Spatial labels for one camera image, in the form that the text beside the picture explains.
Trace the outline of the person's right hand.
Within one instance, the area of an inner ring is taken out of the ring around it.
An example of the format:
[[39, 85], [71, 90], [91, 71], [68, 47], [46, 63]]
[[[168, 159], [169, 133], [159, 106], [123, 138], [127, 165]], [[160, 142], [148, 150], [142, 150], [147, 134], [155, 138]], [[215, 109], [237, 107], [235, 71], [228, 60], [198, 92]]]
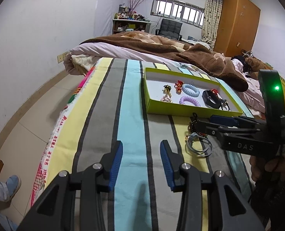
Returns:
[[275, 158], [266, 161], [261, 157], [251, 156], [249, 159], [251, 165], [252, 180], [256, 182], [263, 172], [280, 173], [281, 181], [285, 180], [285, 157]]

